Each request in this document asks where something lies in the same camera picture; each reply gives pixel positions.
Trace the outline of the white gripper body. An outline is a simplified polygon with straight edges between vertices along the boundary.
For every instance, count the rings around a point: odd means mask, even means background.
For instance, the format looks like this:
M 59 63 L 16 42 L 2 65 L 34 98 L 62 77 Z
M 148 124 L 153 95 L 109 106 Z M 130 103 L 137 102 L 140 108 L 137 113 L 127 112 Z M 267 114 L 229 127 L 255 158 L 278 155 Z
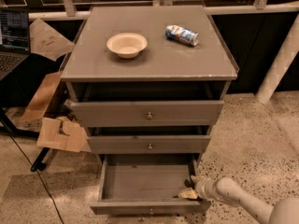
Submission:
M 205 184 L 195 184 L 194 187 L 198 196 L 202 199 L 216 199 L 218 196 L 215 181 L 209 177 L 206 178 Z

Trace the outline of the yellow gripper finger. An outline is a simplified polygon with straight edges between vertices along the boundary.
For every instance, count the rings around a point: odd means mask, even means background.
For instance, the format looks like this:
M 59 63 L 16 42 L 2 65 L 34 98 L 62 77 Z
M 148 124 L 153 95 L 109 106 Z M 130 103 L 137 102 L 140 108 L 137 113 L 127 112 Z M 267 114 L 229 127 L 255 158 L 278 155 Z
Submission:
M 199 176 L 195 176 L 195 175 L 192 175 L 191 176 L 191 180 L 194 184 L 205 184 L 206 183 L 206 177 L 203 176 L 203 175 L 199 175 Z
M 186 188 L 178 194 L 179 198 L 196 200 L 198 193 L 192 188 Z

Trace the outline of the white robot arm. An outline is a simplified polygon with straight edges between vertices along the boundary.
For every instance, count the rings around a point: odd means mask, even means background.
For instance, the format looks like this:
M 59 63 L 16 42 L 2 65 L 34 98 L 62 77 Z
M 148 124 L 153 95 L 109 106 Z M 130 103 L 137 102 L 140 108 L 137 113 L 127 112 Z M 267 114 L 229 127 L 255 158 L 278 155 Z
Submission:
M 270 205 L 243 190 L 232 178 L 213 180 L 205 176 L 191 176 L 193 188 L 182 190 L 183 199 L 213 199 L 231 206 L 241 206 L 260 224 L 299 224 L 299 199 L 288 197 Z

